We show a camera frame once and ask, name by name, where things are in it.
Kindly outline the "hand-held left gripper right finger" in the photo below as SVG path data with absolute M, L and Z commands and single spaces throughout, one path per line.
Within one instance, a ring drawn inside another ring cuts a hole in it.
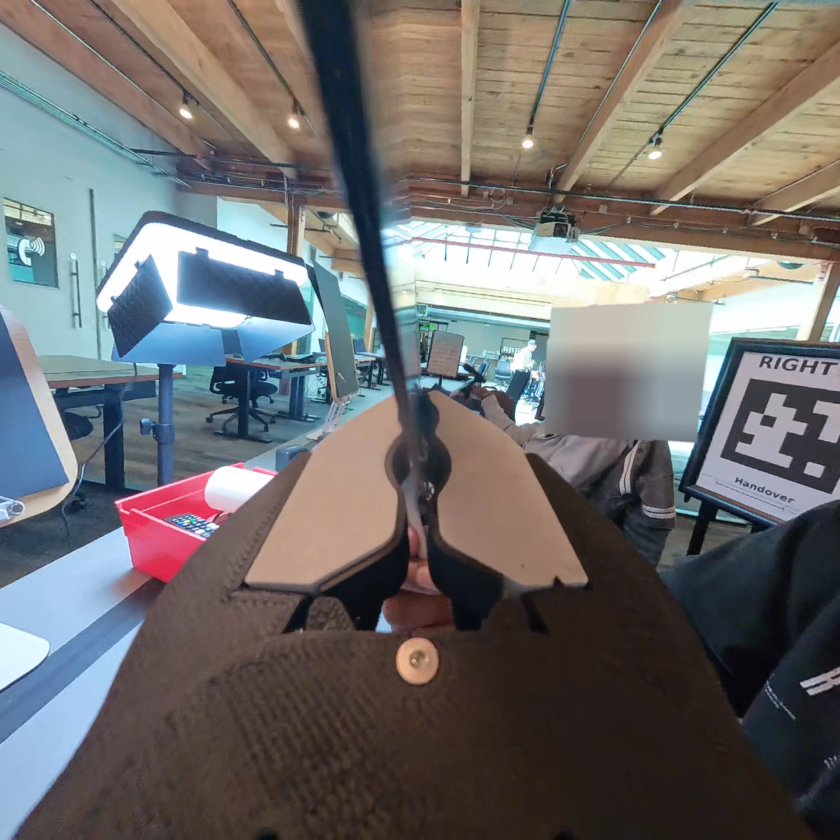
M 449 472 L 435 497 L 429 537 L 456 573 L 476 569 L 466 596 L 522 595 L 589 580 L 524 452 L 495 424 L 441 392 L 428 392 Z

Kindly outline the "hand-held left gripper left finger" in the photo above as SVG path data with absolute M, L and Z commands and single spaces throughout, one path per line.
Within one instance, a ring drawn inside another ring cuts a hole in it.
M 402 431 L 391 395 L 312 450 L 245 576 L 248 587 L 326 592 L 397 549 L 406 505 L 392 464 Z

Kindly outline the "black bar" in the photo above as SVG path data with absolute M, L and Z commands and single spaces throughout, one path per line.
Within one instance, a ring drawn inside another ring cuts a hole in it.
M 171 516 L 163 521 L 199 539 L 209 539 L 219 528 L 219 524 L 213 519 L 202 518 L 194 513 Z

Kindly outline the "red storage bin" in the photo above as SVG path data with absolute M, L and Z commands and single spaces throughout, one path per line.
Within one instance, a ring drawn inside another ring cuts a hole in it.
M 132 565 L 137 571 L 167 583 L 208 540 L 166 523 L 165 518 L 194 513 L 213 519 L 220 528 L 232 515 L 213 511 L 204 501 L 204 487 L 212 472 L 145 490 L 114 503 L 129 543 Z

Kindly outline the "thin black rod tool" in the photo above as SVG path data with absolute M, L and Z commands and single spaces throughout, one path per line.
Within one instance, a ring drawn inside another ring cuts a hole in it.
M 408 201 L 387 124 L 388 96 L 371 62 L 370 2 L 299 2 L 335 165 L 392 378 L 406 457 L 422 476 L 430 456 L 420 385 L 414 249 L 401 226 Z

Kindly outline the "person's right hand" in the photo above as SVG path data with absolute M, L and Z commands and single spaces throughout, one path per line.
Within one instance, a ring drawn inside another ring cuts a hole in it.
M 407 527 L 411 558 L 400 590 L 384 601 L 382 616 L 394 634 L 423 634 L 455 630 L 451 601 L 436 587 L 421 557 L 420 534 Z

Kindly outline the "wooden office desk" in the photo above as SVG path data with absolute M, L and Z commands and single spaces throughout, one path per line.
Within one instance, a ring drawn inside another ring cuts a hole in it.
M 306 357 L 286 359 L 278 353 L 246 362 L 234 354 L 226 354 L 225 360 L 231 364 L 240 364 L 249 369 L 264 371 L 270 379 L 279 382 L 290 381 L 289 407 L 280 413 L 280 417 L 302 423 L 314 423 L 316 417 L 308 413 L 305 407 L 307 379 L 311 375 L 320 375 L 327 371 L 327 361 L 321 358 Z
M 74 355 L 38 357 L 60 411 L 99 407 L 104 435 L 104 484 L 125 490 L 123 404 L 156 397 L 157 364 L 93 360 Z

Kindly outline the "grey board on stand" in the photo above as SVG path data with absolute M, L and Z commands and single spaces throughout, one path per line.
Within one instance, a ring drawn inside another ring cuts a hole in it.
M 360 391 L 350 325 L 338 279 L 318 264 L 308 266 L 308 276 L 327 326 L 325 354 L 332 402 L 323 425 L 308 438 L 313 441 L 334 432 L 351 401 Z

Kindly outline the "brown whiteboard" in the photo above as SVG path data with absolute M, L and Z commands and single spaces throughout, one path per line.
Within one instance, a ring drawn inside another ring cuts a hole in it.
M 444 379 L 455 379 L 459 375 L 459 368 L 465 347 L 465 338 L 456 332 L 436 330 L 433 334 L 425 373 Z

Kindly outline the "black light stand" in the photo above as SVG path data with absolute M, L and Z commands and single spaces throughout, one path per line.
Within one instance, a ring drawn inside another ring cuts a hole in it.
M 174 383 L 175 366 L 157 364 L 157 419 L 143 418 L 140 433 L 152 436 L 156 443 L 156 485 L 164 487 L 175 480 L 175 422 Z

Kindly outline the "studio light panel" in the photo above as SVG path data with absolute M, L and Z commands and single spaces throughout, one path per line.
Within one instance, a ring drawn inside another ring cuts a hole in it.
M 97 306 L 111 360 L 220 366 L 257 361 L 314 330 L 305 262 L 170 213 L 144 213 L 108 269 Z

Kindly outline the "framed marker sign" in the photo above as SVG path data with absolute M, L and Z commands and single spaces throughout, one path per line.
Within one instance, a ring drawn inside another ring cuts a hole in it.
M 721 511 L 760 532 L 837 501 L 838 441 L 838 343 L 731 339 L 679 484 L 688 555 Z

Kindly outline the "ceiling projector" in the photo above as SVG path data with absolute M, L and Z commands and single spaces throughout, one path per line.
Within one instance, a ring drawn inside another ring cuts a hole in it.
M 552 206 L 541 212 L 528 251 L 543 256 L 570 255 L 580 236 L 577 217 L 560 205 Z

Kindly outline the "white board stand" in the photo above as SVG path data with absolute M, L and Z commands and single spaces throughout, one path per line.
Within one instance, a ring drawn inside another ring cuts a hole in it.
M 1 623 L 1 691 L 40 666 L 49 651 L 48 640 Z

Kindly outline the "phone icon wall panel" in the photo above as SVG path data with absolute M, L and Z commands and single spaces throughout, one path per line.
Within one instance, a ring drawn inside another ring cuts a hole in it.
M 58 288 L 54 214 L 5 197 L 3 223 L 11 279 L 39 287 Z

